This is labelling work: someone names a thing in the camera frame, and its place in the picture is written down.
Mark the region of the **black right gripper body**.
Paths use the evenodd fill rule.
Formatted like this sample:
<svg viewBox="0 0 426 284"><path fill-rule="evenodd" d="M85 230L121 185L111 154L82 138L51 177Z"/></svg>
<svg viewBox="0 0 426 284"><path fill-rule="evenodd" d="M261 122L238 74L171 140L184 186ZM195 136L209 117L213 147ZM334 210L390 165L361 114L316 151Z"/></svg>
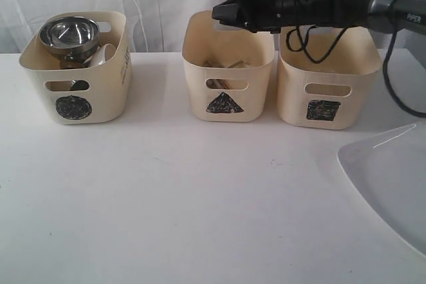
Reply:
<svg viewBox="0 0 426 284"><path fill-rule="evenodd" d="M247 19L244 30L252 33L269 32L278 34L280 26L280 1L281 0L233 0L241 6Z"/></svg>

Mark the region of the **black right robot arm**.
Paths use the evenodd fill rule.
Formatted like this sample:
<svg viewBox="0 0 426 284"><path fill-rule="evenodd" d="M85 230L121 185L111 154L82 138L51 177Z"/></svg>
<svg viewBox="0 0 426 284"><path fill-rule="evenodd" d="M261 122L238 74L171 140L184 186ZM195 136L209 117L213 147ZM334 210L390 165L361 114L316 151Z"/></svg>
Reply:
<svg viewBox="0 0 426 284"><path fill-rule="evenodd" d="M226 0L212 18L223 25L277 33L283 27L364 27L383 34L425 34L425 0Z"/></svg>

